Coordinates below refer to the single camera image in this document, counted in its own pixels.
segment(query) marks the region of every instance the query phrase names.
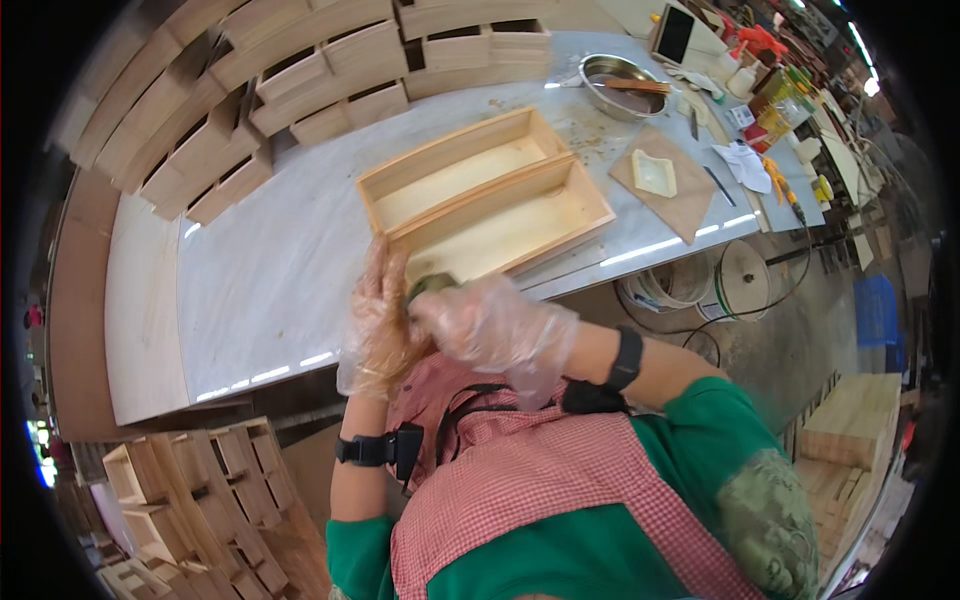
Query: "glue bottle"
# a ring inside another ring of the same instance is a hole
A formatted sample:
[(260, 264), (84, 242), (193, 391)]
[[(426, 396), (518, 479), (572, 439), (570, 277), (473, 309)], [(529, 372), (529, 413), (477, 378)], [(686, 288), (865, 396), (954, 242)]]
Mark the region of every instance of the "glue bottle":
[(717, 57), (717, 60), (710, 65), (707, 74), (720, 85), (733, 77), (736, 70), (740, 68), (740, 51), (743, 50), (743, 47), (746, 45), (747, 42), (744, 41), (732, 51), (721, 54)]
[(760, 61), (756, 61), (750, 66), (745, 66), (736, 72), (736, 75), (727, 82), (727, 89), (731, 94), (740, 100), (746, 100), (750, 94), (750, 88), (756, 81), (756, 70), (760, 67)]

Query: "metal bowl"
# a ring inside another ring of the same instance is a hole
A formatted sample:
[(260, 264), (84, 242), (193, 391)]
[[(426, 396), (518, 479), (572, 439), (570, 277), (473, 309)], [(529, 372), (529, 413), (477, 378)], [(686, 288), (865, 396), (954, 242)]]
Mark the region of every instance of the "metal bowl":
[(580, 78), (590, 102), (620, 121), (642, 121), (666, 112), (666, 96), (634, 89), (609, 89), (602, 83), (609, 79), (658, 81), (650, 71), (632, 62), (609, 54), (592, 54), (580, 61)]

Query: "smartphone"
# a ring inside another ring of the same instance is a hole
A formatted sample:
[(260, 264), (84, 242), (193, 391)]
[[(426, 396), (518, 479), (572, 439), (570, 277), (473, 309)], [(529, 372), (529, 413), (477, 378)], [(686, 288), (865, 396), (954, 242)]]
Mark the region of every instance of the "smartphone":
[(693, 31), (693, 15), (667, 4), (663, 19), (657, 29), (651, 54), (655, 59), (666, 60), (680, 66), (686, 54), (686, 44)]

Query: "white bucket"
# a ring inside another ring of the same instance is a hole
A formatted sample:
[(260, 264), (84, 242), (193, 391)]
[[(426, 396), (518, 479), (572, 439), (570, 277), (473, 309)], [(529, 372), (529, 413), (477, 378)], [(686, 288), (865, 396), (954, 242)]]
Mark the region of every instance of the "white bucket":
[(688, 308), (713, 284), (713, 261), (706, 252), (693, 254), (617, 280), (620, 298), (658, 313)]
[(769, 303), (770, 274), (763, 257), (746, 242), (735, 240), (723, 250), (713, 271), (712, 285), (697, 303), (697, 312), (705, 321), (752, 323), (767, 311), (740, 317), (732, 315), (757, 310)]

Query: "power cord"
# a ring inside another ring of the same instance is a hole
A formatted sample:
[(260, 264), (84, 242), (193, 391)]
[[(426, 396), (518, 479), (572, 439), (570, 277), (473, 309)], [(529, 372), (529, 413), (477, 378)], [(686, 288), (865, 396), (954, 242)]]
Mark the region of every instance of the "power cord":
[(615, 292), (616, 292), (616, 289), (614, 288), (614, 294), (616, 295), (616, 301), (620, 303), (620, 306), (623, 308), (623, 312), (627, 313), (627, 316), (630, 317), (631, 321), (633, 321), (635, 324), (637, 324), (637, 326), (639, 326), (641, 329), (645, 329), (645, 330), (647, 330), (647, 331), (649, 331), (649, 332), (651, 332), (651, 333), (653, 333), (653, 334), (655, 334), (655, 335), (675, 335), (675, 334), (678, 334), (678, 333), (689, 333), (690, 335), (688, 335), (688, 336), (686, 337), (686, 340), (684, 340), (684, 343), (681, 345), (681, 348), (686, 348), (687, 344), (690, 343), (690, 340), (692, 340), (692, 339), (693, 339), (693, 336), (695, 336), (696, 334), (702, 333), (702, 334), (706, 335), (707, 337), (710, 338), (710, 340), (713, 342), (713, 345), (716, 347), (716, 350), (717, 350), (717, 363), (716, 363), (716, 367), (719, 369), (719, 368), (720, 368), (720, 344), (717, 343), (716, 338), (714, 338), (714, 337), (713, 337), (712, 335), (710, 335), (708, 332), (704, 331), (704, 327), (706, 327), (706, 326), (709, 325), (709, 324), (713, 324), (713, 323), (716, 323), (716, 322), (718, 322), (718, 321), (721, 321), (721, 320), (723, 320), (723, 319), (727, 319), (727, 318), (729, 318), (729, 317), (743, 317), (743, 316), (745, 316), (745, 315), (753, 315), (753, 314), (755, 314), (755, 313), (763, 312), (763, 311), (765, 311), (765, 310), (770, 310), (770, 309), (773, 308), (774, 306), (777, 306), (778, 304), (780, 304), (780, 303), (783, 302), (784, 300), (790, 298), (790, 296), (792, 296), (793, 293), (797, 291), (797, 288), (800, 287), (801, 283), (804, 282), (804, 279), (806, 279), (806, 274), (810, 271), (810, 261), (811, 261), (811, 259), (813, 258), (813, 237), (812, 237), (812, 235), (810, 234), (810, 227), (808, 227), (807, 224), (806, 224), (806, 218), (804, 218), (803, 211), (800, 210), (800, 207), (799, 207), (799, 206), (796, 206), (795, 210), (799, 211), (798, 214), (797, 214), (797, 216), (798, 216), (798, 218), (800, 218), (800, 222), (804, 225), (804, 233), (806, 233), (806, 264), (804, 265), (804, 272), (800, 275), (800, 278), (797, 279), (797, 282), (793, 284), (793, 287), (791, 287), (791, 288), (787, 291), (786, 294), (784, 294), (783, 296), (781, 296), (779, 300), (775, 300), (775, 301), (773, 301), (773, 302), (770, 302), (769, 304), (767, 304), (766, 306), (763, 306), (762, 308), (757, 308), (757, 309), (754, 309), (754, 310), (745, 310), (745, 311), (743, 311), (743, 312), (731, 313), (731, 314), (729, 314), (729, 315), (724, 315), (724, 316), (722, 316), (722, 317), (716, 317), (716, 318), (714, 318), (714, 319), (710, 319), (709, 321), (707, 321), (706, 323), (700, 325), (700, 326), (697, 327), (696, 329), (677, 329), (677, 330), (675, 330), (675, 331), (657, 331), (657, 330), (655, 330), (655, 329), (653, 329), (653, 328), (651, 328), (651, 327), (649, 327), (649, 326), (641, 323), (641, 322), (640, 322), (636, 317), (634, 317), (634, 315), (631, 314), (631, 312), (627, 309), (627, 305), (623, 303), (623, 300), (620, 298), (620, 295), (615, 293)]

